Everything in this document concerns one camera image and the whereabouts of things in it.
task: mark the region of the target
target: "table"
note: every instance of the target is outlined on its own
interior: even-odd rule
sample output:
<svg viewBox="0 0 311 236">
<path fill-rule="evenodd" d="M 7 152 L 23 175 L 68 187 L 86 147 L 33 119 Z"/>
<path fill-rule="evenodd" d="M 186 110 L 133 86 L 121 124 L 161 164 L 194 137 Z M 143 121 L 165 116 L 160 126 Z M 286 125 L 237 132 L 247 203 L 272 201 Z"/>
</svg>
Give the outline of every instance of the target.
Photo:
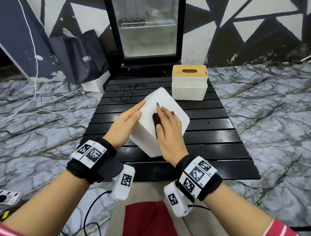
<svg viewBox="0 0 311 236">
<path fill-rule="evenodd" d="M 117 116 L 156 89 L 163 87 L 171 94 L 171 84 L 172 77 L 110 79 L 80 145 L 89 139 L 103 137 Z M 183 136 L 190 154 L 200 155 L 208 160 L 226 180 L 260 179 L 252 158 L 210 81 L 203 101 L 177 103 L 190 118 Z M 135 168 L 136 182 L 177 179 L 174 167 L 163 157 L 150 158 L 130 139 L 115 158 Z"/>
</svg>

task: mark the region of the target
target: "oval slot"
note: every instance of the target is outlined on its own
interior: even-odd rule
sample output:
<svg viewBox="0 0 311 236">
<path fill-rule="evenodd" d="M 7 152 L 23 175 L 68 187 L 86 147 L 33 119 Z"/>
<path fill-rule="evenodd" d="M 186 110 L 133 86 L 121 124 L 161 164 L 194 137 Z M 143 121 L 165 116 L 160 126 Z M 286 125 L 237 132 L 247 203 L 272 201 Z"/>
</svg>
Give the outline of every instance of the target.
<svg viewBox="0 0 311 236">
<path fill-rule="evenodd" d="M 197 70 L 195 70 L 195 69 L 183 69 L 182 72 L 184 72 L 184 73 L 196 73 Z"/>
</svg>

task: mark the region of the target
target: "white triangle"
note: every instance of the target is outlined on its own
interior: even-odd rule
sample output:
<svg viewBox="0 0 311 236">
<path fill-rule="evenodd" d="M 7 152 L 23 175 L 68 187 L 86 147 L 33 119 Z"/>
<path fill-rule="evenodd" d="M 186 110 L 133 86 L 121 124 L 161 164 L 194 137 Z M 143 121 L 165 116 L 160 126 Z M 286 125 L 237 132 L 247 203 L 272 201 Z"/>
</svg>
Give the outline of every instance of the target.
<svg viewBox="0 0 311 236">
<path fill-rule="evenodd" d="M 45 0 L 44 27 L 48 36 L 51 35 L 65 2 L 66 0 Z"/>
<path fill-rule="evenodd" d="M 253 0 L 236 18 L 294 12 L 298 8 L 290 0 Z"/>
<path fill-rule="evenodd" d="M 246 42 L 263 21 L 264 19 L 259 19 L 253 21 L 233 22 L 233 24 L 238 30 L 243 41 Z"/>
<path fill-rule="evenodd" d="M 183 35 L 182 64 L 201 65 L 205 62 L 216 28 L 213 21 Z"/>
<path fill-rule="evenodd" d="M 222 27 L 248 0 L 229 0 L 220 27 Z"/>
<path fill-rule="evenodd" d="M 37 19 L 41 21 L 41 0 L 28 0 L 28 3 Z"/>
<path fill-rule="evenodd" d="M 186 0 L 186 3 L 192 6 L 210 11 L 210 8 L 208 7 L 206 0 Z"/>
<path fill-rule="evenodd" d="M 94 29 L 99 37 L 110 24 L 106 10 L 71 3 L 80 30 L 85 33 Z"/>
<path fill-rule="evenodd" d="M 290 32 L 292 32 L 300 41 L 302 40 L 302 22 L 304 19 L 303 14 L 277 17 L 276 19 Z"/>
<path fill-rule="evenodd" d="M 308 0 L 307 15 L 311 13 L 311 0 Z"/>
</svg>

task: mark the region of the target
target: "wristband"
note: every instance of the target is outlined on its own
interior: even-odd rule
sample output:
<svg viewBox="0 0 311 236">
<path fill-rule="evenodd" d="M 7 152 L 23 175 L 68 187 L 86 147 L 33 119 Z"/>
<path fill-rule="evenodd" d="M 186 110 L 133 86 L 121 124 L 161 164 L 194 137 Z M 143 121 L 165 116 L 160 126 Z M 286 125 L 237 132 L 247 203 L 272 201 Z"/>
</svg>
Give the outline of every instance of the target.
<svg viewBox="0 0 311 236">
<path fill-rule="evenodd" d="M 78 178 L 94 182 L 111 181 L 123 170 L 123 164 L 114 159 L 115 148 L 106 140 L 89 140 L 79 147 L 68 162 L 67 170 Z"/>
<path fill-rule="evenodd" d="M 176 187 L 191 201 L 200 201 L 222 183 L 217 170 L 202 157 L 187 155 L 176 165 Z"/>
</svg>

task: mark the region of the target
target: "black bag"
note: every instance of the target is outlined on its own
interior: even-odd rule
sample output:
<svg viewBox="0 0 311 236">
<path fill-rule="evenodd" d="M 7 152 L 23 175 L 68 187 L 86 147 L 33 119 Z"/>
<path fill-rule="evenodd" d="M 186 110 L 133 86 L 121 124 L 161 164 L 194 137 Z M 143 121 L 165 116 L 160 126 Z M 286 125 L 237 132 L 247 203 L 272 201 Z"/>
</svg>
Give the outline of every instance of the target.
<svg viewBox="0 0 311 236">
<path fill-rule="evenodd" d="M 49 38 L 49 42 L 69 83 L 78 85 L 97 79 L 109 69 L 95 30 L 75 38 Z"/>
</svg>

